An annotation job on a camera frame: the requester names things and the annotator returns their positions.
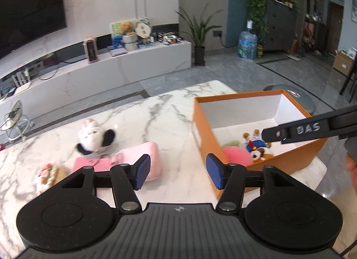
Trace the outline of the pink strawberry plush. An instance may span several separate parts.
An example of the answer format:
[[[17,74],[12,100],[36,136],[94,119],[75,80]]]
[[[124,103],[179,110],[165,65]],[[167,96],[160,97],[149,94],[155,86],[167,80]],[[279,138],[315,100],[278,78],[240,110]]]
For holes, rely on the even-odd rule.
[[[236,163],[245,167],[253,164],[250,152],[246,148],[241,147],[238,140],[222,145],[222,150],[228,163]]]

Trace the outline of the pink leather card wallet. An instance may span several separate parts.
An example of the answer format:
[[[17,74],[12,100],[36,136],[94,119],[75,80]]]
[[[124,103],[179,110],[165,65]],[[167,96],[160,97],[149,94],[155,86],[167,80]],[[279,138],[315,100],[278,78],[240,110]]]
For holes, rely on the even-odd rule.
[[[110,171],[118,164],[118,160],[113,157],[78,157],[73,165],[72,172],[82,167],[93,167],[95,172]]]

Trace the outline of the white marble tv cabinet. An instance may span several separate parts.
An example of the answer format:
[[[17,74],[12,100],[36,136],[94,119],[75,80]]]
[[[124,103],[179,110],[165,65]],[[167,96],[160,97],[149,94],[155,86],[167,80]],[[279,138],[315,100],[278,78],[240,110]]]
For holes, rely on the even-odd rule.
[[[60,68],[49,80],[35,79],[28,89],[1,102],[1,115],[20,100],[24,113],[34,119],[95,94],[190,67],[188,41],[169,46],[157,42],[115,57],[106,52],[96,63],[82,60]]]

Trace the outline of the white bear plush doll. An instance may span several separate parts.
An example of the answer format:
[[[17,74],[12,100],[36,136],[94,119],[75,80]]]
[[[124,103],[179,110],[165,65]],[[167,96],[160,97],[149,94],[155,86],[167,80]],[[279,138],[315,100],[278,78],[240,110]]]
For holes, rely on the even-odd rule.
[[[104,130],[94,119],[86,119],[79,131],[76,150],[84,156],[104,152],[115,140],[113,129]]]

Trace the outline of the crochet doll with flower hat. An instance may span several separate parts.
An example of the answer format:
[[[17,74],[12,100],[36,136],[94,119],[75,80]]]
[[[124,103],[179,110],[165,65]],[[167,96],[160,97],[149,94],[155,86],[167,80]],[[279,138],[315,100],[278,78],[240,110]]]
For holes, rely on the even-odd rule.
[[[67,167],[53,163],[46,164],[36,177],[36,190],[41,194],[67,177]]]

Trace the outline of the teddy bear in pot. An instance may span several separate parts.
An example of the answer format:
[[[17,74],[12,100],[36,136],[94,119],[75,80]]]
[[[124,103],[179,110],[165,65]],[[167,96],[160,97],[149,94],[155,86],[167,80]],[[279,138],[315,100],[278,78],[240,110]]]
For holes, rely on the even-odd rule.
[[[127,51],[137,50],[137,34],[133,29],[133,24],[130,21],[124,21],[120,24],[122,34],[122,43]]]

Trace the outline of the blue water bottle jug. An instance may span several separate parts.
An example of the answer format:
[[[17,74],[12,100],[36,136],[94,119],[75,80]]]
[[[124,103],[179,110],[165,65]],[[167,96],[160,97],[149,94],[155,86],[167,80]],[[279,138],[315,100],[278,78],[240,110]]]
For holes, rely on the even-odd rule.
[[[253,21],[248,19],[246,28],[238,39],[238,57],[248,61],[253,61],[256,57],[257,36],[252,32]]]

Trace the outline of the brown dog plush keychain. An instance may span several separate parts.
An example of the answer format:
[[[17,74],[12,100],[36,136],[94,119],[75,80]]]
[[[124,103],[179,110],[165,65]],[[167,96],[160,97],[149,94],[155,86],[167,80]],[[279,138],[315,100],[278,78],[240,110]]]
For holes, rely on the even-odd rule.
[[[252,134],[243,134],[245,148],[250,152],[254,163],[265,162],[274,157],[271,151],[271,143],[265,142],[259,129],[255,129]]]

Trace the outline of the round paper fan decoration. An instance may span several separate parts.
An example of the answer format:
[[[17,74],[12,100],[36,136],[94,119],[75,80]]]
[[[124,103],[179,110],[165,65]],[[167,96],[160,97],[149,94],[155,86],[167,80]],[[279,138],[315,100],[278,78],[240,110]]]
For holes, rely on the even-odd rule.
[[[144,44],[147,44],[150,41],[151,36],[151,26],[146,23],[137,23],[135,27],[135,32],[137,36],[142,40]]]

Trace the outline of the orange cardboard box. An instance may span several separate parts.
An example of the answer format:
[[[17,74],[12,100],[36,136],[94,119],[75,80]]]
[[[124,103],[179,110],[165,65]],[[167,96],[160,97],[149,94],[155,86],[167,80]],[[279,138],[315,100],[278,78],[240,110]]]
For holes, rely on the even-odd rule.
[[[238,142],[247,151],[254,142],[266,142],[265,128],[307,117],[310,114],[283,90],[202,96],[194,98],[192,132],[202,158],[213,153],[228,163],[223,148],[229,143]],[[247,168],[260,171],[273,165],[316,190],[327,172],[317,157],[325,142],[266,143],[266,156],[254,156]]]

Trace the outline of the black wall television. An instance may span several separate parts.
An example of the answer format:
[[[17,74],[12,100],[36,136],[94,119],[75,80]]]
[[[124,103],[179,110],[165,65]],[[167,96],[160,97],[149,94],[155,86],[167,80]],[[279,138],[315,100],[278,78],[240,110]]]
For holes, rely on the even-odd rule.
[[[1,0],[1,58],[64,28],[64,0]]]

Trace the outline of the small floor fan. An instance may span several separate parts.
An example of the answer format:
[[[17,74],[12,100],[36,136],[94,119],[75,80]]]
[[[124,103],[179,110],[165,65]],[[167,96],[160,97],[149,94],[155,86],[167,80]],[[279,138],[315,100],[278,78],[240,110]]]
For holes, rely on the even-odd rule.
[[[26,133],[33,125],[33,121],[23,113],[22,102],[18,100],[10,112],[5,114],[1,131],[5,133],[8,141],[13,144],[19,139],[25,141],[27,139]]]

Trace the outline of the hanging ivy plant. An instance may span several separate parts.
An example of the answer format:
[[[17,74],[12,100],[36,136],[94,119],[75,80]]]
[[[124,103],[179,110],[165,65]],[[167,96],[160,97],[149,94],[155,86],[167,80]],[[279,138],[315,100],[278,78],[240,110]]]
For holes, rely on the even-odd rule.
[[[249,20],[253,21],[252,31],[258,38],[258,45],[263,45],[269,33],[266,25],[268,0],[246,0]]]

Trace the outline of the potted green plant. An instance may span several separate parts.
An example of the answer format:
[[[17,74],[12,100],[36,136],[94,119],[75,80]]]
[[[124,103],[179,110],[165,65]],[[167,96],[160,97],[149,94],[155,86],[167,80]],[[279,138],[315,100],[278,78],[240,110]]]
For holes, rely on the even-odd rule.
[[[179,11],[176,11],[176,13],[186,22],[186,24],[189,27],[189,31],[183,31],[183,33],[190,36],[194,43],[195,66],[206,65],[205,63],[206,36],[210,31],[222,27],[220,25],[212,25],[211,19],[213,19],[213,17],[215,17],[217,14],[221,13],[223,9],[216,10],[215,12],[211,13],[206,17],[205,14],[208,9],[208,6],[209,4],[206,3],[198,18],[194,15],[190,16],[187,13],[187,11],[182,7],[180,7]]]

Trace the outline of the black white toy figures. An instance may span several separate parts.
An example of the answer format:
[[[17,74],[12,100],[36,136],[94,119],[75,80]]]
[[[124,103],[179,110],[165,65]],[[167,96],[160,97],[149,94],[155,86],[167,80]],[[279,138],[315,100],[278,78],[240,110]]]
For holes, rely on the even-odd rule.
[[[167,46],[182,42],[182,38],[175,32],[159,32],[157,34],[157,40]]]

